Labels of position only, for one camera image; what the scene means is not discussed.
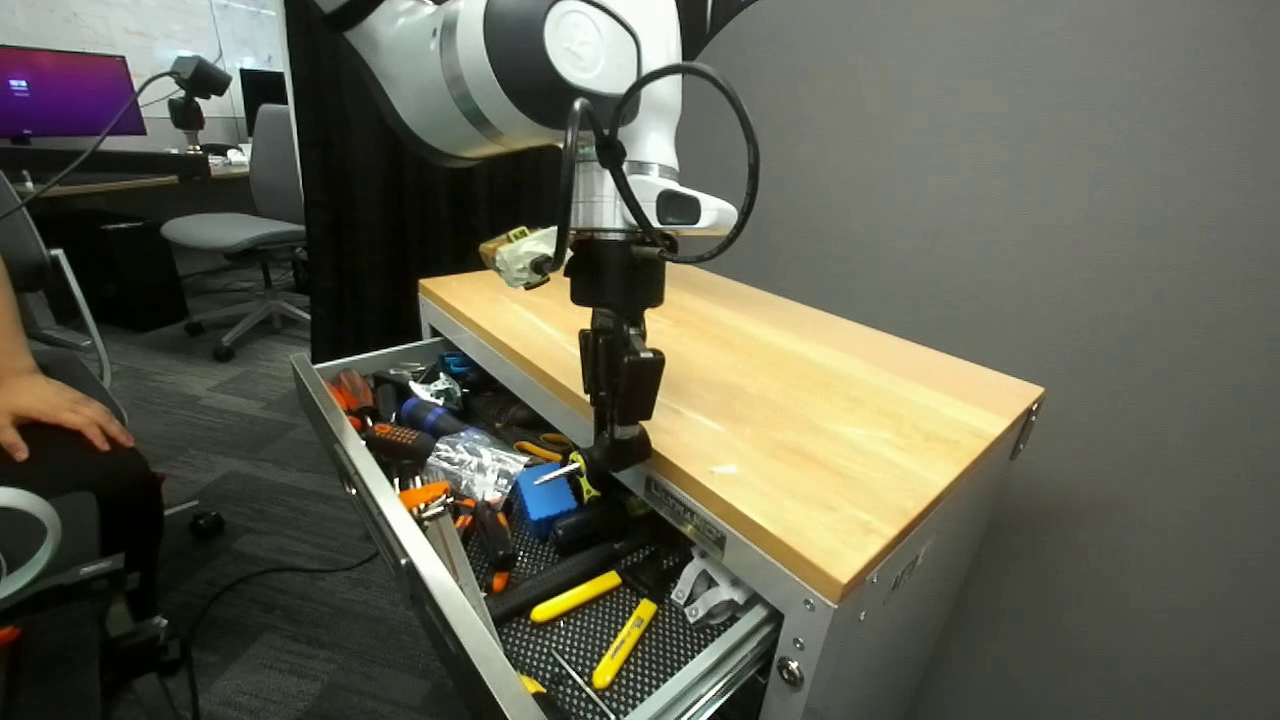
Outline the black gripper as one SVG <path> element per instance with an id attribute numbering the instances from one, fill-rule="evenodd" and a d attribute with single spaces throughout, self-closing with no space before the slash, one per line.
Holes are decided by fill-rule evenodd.
<path id="1" fill-rule="evenodd" d="M 591 398 L 586 459 L 597 469 L 639 464 L 651 457 L 649 421 L 664 371 L 643 323 L 643 311 L 664 304 L 664 251 L 639 239 L 578 239 L 568 280 L 572 302 L 591 311 L 578 334 Z"/>

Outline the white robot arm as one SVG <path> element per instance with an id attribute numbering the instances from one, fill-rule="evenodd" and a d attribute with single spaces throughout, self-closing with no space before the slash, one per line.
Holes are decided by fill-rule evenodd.
<path id="1" fill-rule="evenodd" d="M 376 83 L 389 119 L 449 159 L 564 147 L 559 212 L 546 234 L 497 251 L 497 273 L 538 290 L 568 273 L 591 311 L 578 378 L 591 402 L 591 459 L 651 457 L 664 351 L 643 311 L 664 304 L 664 269 L 684 239 L 727 248 L 756 205 L 678 179 L 684 58 L 674 0 L 317 0 Z"/>

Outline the person's hand on knee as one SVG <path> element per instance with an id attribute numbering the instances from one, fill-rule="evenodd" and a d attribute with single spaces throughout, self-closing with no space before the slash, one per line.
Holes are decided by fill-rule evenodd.
<path id="1" fill-rule="evenodd" d="M 38 368 L 0 371 L 0 453 L 27 459 L 33 450 L 20 438 L 22 425 L 48 425 L 83 438 L 92 450 L 132 450 L 132 432 L 92 398 Z"/>

